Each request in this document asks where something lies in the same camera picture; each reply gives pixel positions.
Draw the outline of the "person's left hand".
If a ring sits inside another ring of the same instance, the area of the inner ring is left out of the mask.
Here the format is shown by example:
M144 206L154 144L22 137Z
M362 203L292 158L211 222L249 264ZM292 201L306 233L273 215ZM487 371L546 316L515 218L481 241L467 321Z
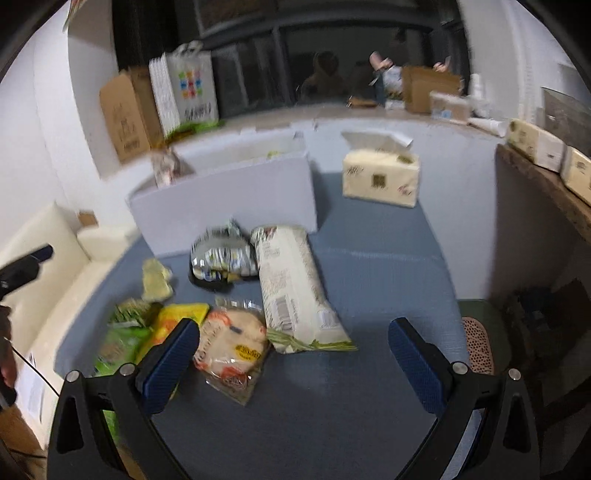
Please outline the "person's left hand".
M9 307L0 307L0 337L1 337L1 377L5 384L13 388L17 379L17 366L11 346L11 323Z

